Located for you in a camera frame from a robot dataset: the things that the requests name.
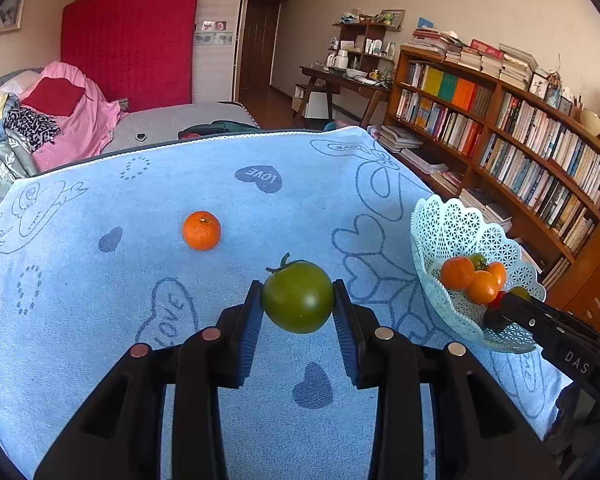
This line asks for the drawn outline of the oval orange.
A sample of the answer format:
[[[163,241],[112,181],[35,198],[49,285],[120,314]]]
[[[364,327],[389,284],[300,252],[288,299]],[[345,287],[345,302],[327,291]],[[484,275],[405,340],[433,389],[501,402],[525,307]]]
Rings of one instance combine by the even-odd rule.
[[[474,279],[465,289],[465,294],[474,304],[490,304],[500,290],[496,277],[486,270],[480,270],[475,272]]]

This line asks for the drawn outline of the green tomato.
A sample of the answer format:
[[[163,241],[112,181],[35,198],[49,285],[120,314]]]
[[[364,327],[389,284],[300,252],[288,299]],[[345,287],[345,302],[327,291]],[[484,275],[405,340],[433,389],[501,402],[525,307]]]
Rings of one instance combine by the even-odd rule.
[[[328,274],[306,260],[291,260],[287,252],[261,292],[262,309],[278,327],[294,334],[319,330],[332,314],[334,286]]]
[[[510,294],[513,294],[513,295],[521,298],[524,301],[528,301],[528,302],[531,301],[531,296],[530,296],[528,290],[523,288],[522,286],[513,287],[513,288],[509,289],[508,292]]]
[[[471,261],[476,271],[486,270],[488,267],[488,264],[486,263],[486,257],[483,254],[475,252],[474,254],[470,255],[468,259]]]

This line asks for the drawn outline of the bumpy mandarin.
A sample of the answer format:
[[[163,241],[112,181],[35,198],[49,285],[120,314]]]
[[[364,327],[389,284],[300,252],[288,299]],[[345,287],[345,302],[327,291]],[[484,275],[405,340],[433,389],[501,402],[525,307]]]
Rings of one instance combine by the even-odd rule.
[[[440,282],[449,290],[464,290],[474,279],[475,269],[468,257],[449,258],[440,268]]]

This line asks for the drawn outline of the small mandarin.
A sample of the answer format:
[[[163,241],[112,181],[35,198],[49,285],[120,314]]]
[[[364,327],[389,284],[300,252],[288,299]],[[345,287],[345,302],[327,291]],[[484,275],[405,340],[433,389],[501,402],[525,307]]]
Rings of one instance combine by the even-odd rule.
[[[184,221],[182,237],[185,243],[198,252],[215,248],[221,239],[219,220],[208,211],[195,211]]]

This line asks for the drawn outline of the large red tomato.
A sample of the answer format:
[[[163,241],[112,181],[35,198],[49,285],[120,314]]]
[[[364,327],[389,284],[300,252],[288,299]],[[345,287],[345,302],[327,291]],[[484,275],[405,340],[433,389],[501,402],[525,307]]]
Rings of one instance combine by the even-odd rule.
[[[498,310],[501,307],[502,299],[504,298],[505,295],[506,295],[506,291],[500,290],[496,294],[495,298],[486,305],[486,307],[489,310]]]

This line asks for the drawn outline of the light blue lattice basket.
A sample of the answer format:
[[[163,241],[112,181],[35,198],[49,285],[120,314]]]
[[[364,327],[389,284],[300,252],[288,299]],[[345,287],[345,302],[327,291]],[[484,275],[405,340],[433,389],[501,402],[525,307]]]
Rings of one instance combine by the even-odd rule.
[[[434,310],[455,333],[499,352],[527,353],[531,335],[516,324],[494,330],[483,321],[506,292],[524,289],[546,297],[538,272],[522,260],[521,247],[476,208],[433,195],[416,202],[411,243],[417,275]]]

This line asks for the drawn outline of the blue patterned towel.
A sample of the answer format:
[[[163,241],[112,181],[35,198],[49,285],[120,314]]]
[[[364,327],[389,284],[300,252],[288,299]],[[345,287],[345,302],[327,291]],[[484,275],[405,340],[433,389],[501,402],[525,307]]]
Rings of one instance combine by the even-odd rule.
[[[231,136],[20,180],[0,203],[0,445],[27,479],[132,344],[181,344],[287,252],[415,344],[456,335],[414,269],[411,212],[432,192],[363,130]],[[194,211],[221,240],[183,240]],[[251,374],[220,390],[231,479],[366,479],[377,390],[356,390],[332,319],[263,317]]]

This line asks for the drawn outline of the wooden bookshelf with books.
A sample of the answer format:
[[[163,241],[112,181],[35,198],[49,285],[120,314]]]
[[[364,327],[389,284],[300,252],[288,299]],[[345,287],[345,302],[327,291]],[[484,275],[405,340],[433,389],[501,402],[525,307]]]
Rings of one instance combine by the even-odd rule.
[[[442,155],[462,180],[512,213],[512,232],[540,256],[548,301],[600,315],[600,140],[511,84],[404,44],[386,122]]]

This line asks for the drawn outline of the grey bed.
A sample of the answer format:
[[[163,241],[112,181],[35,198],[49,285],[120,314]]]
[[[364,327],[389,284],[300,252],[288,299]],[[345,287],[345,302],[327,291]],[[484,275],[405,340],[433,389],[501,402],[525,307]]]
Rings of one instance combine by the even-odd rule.
[[[60,129],[52,143],[32,152],[23,137],[4,126],[0,117],[0,195],[15,180],[80,162],[102,153],[178,140],[178,135],[201,125],[230,122],[236,131],[257,128],[242,104],[236,102],[185,104],[127,113],[108,102],[91,79],[76,67],[53,62],[42,72],[23,70],[0,79],[1,96],[29,94],[44,77],[65,78],[85,90],[74,113],[56,120]]]

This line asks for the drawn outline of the pile of clothes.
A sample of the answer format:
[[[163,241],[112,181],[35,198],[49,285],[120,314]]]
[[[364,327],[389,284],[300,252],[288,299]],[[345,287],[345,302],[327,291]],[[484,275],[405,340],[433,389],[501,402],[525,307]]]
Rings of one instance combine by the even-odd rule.
[[[0,201],[23,178],[100,154],[124,111],[76,66],[0,79]]]

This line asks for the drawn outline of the wooden desk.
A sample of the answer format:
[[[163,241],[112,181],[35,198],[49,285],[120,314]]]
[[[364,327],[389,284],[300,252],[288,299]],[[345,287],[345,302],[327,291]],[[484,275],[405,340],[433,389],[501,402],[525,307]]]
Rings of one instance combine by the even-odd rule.
[[[366,99],[366,107],[364,113],[358,124],[362,128],[367,128],[371,123],[375,110],[380,102],[387,102],[389,99],[390,91],[379,84],[363,84],[361,81],[348,78],[346,76],[336,75],[329,70],[323,70],[322,68],[312,68],[309,66],[301,66],[301,71],[304,76],[309,78],[308,84],[304,89],[303,98],[300,102],[298,110],[294,111],[294,116],[304,116],[304,111],[309,103],[312,92],[315,89],[317,81],[321,80],[325,84],[325,91],[327,96],[327,116],[329,120],[332,120],[332,113],[334,112],[334,103],[332,102],[332,95],[334,89],[346,89],[351,92],[355,92],[361,98]]]

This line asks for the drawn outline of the small desk shelf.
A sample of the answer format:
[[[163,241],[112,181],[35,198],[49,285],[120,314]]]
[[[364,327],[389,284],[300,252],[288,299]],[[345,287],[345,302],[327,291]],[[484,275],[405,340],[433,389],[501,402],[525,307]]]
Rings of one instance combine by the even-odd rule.
[[[405,14],[401,9],[382,10],[375,15],[360,10],[344,12],[334,24],[338,32],[332,37],[329,52],[334,58],[344,51],[351,70],[371,73],[381,62],[393,61],[396,43],[386,37],[402,30]]]

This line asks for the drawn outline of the red upright mattress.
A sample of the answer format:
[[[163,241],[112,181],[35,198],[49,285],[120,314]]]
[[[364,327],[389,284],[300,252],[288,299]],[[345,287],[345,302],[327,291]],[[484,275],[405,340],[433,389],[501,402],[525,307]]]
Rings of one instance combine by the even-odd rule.
[[[131,112],[193,102],[198,0],[76,0],[62,12],[60,58]]]

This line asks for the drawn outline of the framed wedding photo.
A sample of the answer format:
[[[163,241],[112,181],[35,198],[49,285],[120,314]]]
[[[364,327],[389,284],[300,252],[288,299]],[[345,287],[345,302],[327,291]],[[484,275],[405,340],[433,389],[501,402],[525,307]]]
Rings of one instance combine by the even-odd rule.
[[[0,35],[18,32],[21,28],[25,1],[4,0],[0,5]]]

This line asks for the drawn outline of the dark wooden door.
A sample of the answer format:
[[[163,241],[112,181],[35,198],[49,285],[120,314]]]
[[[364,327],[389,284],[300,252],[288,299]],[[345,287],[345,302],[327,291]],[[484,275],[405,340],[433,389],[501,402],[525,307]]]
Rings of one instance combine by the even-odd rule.
[[[288,0],[247,0],[238,96],[268,91],[271,84],[280,9]]]

